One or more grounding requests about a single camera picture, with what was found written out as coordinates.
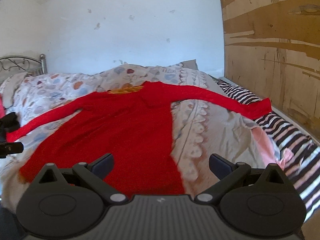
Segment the red fabric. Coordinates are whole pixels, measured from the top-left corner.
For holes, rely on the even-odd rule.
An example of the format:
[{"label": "red fabric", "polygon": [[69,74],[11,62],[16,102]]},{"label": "red fabric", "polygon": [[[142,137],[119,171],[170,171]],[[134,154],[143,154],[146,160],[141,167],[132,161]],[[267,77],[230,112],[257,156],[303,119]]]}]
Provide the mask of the red fabric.
[{"label": "red fabric", "polygon": [[31,182],[49,162],[58,168],[69,168],[75,163],[90,163],[105,153],[112,153],[115,167],[104,181],[127,196],[183,194],[180,173],[170,156],[170,103],[186,99],[206,100],[251,119],[271,111],[269,99],[242,105],[194,86],[145,82],[138,92],[123,95],[93,92],[78,98],[7,134],[7,140],[13,142],[40,125],[82,109],[43,141],[20,169],[27,181]]},{"label": "red fabric", "polygon": [[3,107],[3,104],[2,104],[2,98],[1,98],[1,95],[0,95],[0,118],[2,118],[4,116],[5,116],[5,111],[4,111],[4,107]]}]

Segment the white logo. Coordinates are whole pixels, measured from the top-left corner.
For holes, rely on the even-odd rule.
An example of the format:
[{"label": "white logo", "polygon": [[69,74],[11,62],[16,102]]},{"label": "white logo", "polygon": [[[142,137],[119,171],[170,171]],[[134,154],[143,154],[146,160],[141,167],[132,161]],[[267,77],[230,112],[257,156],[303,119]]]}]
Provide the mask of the white logo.
[{"label": "white logo", "polygon": [[162,198],[158,198],[157,201],[161,203],[161,202],[165,201],[165,199],[162,197]]}]

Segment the white wall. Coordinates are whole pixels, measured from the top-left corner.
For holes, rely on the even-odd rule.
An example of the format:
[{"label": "white wall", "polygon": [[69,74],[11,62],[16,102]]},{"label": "white wall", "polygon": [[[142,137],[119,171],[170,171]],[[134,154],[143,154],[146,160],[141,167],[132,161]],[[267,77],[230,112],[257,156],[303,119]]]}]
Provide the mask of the white wall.
[{"label": "white wall", "polygon": [[[0,57],[39,57],[44,46],[42,6],[37,0],[0,0]],[[0,72],[0,81],[14,73]]]},{"label": "white wall", "polygon": [[49,72],[93,74],[121,61],[166,66],[195,58],[200,70],[223,76],[220,0],[40,2]]}]

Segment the wooden panel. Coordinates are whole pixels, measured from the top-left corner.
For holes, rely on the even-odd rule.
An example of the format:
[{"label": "wooden panel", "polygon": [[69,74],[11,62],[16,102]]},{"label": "wooden panel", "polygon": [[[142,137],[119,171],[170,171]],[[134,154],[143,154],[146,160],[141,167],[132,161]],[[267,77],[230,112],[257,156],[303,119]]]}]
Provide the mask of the wooden panel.
[{"label": "wooden panel", "polygon": [[221,0],[225,77],[320,139],[320,0]]}]

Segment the black and white striped sheet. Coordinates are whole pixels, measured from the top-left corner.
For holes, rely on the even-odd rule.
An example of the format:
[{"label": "black and white striped sheet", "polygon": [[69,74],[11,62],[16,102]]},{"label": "black and white striped sheet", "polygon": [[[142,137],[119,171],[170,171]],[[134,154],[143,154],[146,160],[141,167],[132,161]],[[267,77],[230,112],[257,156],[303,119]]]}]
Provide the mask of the black and white striped sheet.
[{"label": "black and white striped sheet", "polygon": [[[237,85],[218,82],[222,90],[242,104],[260,101],[247,89]],[[320,147],[310,136],[302,133],[275,112],[256,119],[264,131],[271,135],[280,151],[292,150],[294,156],[286,163],[284,172],[293,183],[307,208],[306,221],[320,206]]]}]

